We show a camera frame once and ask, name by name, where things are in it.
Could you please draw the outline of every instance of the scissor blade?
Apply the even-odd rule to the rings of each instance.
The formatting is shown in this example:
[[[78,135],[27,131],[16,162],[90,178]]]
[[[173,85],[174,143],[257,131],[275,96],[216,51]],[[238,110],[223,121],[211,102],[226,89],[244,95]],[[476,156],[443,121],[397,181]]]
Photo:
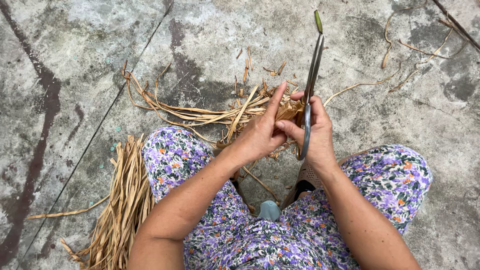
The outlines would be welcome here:
[[[320,46],[320,53],[319,52],[319,44],[320,40],[322,44]],[[312,62],[310,64],[310,70],[308,72],[308,80],[307,80],[307,87],[305,87],[305,100],[309,100],[309,97],[313,96],[313,87],[315,86],[315,80],[318,74],[318,66],[320,64],[320,60],[317,58],[317,55],[320,54],[320,58],[322,57],[322,51],[324,49],[324,42],[323,42],[323,35],[320,34],[317,39],[317,43],[315,44],[315,50],[313,51]]]
[[[311,86],[311,93],[310,93],[310,97],[313,96],[313,87],[315,86],[315,81],[317,80],[317,75],[318,75],[318,69],[320,68],[320,60],[322,59],[322,53],[324,51],[324,36],[323,34],[320,34],[318,36],[318,39],[322,40],[321,44],[320,44],[320,47],[318,49],[318,56],[317,56],[317,59],[315,61],[315,67],[313,69],[313,74],[312,74],[312,86]]]

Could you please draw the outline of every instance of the hand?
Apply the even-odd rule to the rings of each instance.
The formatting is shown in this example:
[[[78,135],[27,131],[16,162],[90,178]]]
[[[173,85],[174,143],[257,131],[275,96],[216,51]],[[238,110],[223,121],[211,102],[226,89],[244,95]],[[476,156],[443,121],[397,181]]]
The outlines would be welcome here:
[[[251,119],[235,142],[225,148],[240,166],[263,158],[287,141],[283,132],[273,135],[276,111],[286,88],[284,81],[270,98],[265,114]]]
[[[299,100],[302,97],[303,91],[290,95],[291,100]],[[338,167],[333,152],[332,121],[319,97],[311,97],[310,105],[312,107],[311,129],[306,160],[309,164],[316,166],[320,172],[329,172]],[[287,120],[278,121],[276,126],[285,134],[297,140],[300,149],[302,148],[305,136],[303,129]]]

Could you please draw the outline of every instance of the floral pants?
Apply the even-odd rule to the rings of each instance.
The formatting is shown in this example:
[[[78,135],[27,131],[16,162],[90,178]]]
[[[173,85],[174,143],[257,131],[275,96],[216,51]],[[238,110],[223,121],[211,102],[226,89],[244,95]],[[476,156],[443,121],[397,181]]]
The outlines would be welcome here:
[[[212,151],[189,131],[168,126],[150,134],[143,155],[156,202],[192,177]],[[341,166],[359,192],[403,233],[425,197],[432,174],[423,157],[383,145]],[[186,269],[360,269],[345,245],[322,188],[282,211],[255,218],[226,181],[184,240]]]

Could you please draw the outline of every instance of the metal scissors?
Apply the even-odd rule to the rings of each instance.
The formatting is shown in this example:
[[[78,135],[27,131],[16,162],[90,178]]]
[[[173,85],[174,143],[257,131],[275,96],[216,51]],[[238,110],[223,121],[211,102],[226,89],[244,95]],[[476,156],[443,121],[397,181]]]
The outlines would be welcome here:
[[[311,106],[310,97],[313,96],[313,88],[317,79],[318,68],[320,66],[320,60],[322,59],[322,52],[324,50],[324,34],[320,32],[317,44],[315,45],[315,51],[313,52],[312,63],[310,64],[310,70],[308,72],[307,87],[305,88],[305,94],[301,98],[300,102],[305,105],[305,111],[303,115],[299,115],[297,118],[297,126],[305,130],[305,137],[303,139],[303,147],[300,152],[300,147],[297,144],[295,152],[297,153],[297,159],[303,160],[307,155],[308,143],[310,140],[310,127],[311,127]]]

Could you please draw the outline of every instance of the leg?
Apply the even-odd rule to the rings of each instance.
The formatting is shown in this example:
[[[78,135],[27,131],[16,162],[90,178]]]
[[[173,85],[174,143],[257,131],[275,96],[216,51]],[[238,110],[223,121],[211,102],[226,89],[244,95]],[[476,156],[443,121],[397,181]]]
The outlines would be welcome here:
[[[213,158],[207,146],[178,126],[152,132],[143,147],[143,155],[155,202],[192,177]],[[218,247],[230,241],[251,219],[247,206],[232,183],[227,181],[184,240],[185,268],[204,267],[216,256]]]
[[[341,169],[400,233],[415,216],[432,182],[423,157],[401,145],[384,145],[350,156]],[[281,221],[311,236],[331,259],[332,268],[359,269],[338,231],[323,189],[286,208]]]

